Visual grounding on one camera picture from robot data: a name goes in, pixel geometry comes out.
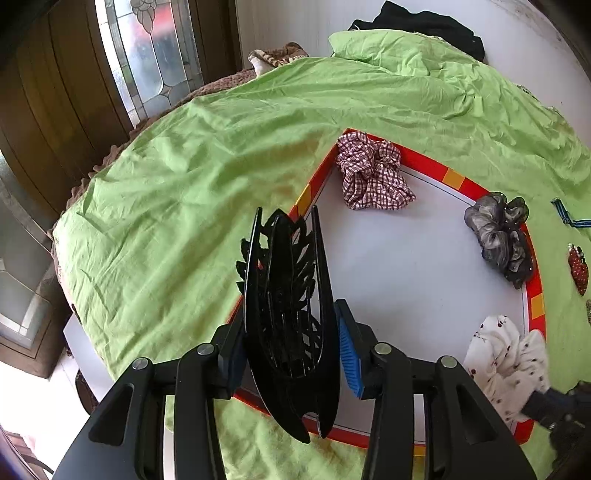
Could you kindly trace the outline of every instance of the window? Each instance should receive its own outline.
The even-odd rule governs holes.
[[[109,67],[134,126],[203,85],[187,0],[95,0]]]

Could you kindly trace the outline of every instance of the blue striped ribbon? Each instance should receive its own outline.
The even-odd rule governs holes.
[[[568,210],[564,207],[562,200],[554,199],[551,200],[550,203],[556,207],[556,210],[558,210],[558,214],[565,225],[570,225],[575,228],[591,228],[591,220],[573,220],[570,217]]]

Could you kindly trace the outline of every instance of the green bedsheet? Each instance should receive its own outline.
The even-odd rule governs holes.
[[[558,112],[440,40],[375,30],[330,42],[332,58],[298,60],[168,114],[59,220],[67,285],[111,375],[138,356],[165,361],[211,338],[236,301],[234,263],[256,207],[289,210],[351,127],[525,197],[551,381],[564,390],[591,378],[591,327],[566,262],[569,242],[591,255],[589,233],[563,225],[550,204],[558,196],[575,218],[591,216],[589,150]],[[363,450],[302,445],[237,400],[217,402],[216,413],[229,479],[361,475]],[[536,428],[524,450],[545,477],[547,435]]]

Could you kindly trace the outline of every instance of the red checkered scrunchie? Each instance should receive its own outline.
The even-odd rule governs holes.
[[[416,196],[398,172],[400,150],[387,140],[374,141],[363,132],[348,132],[337,140],[336,164],[343,179],[343,196],[352,210],[398,210]]]

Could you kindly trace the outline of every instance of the blue gripper pad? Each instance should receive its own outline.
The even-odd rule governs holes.
[[[361,360],[353,347],[353,340],[345,321],[339,318],[339,346],[340,362],[343,364],[347,385],[357,398],[363,395],[363,382],[361,381]]]

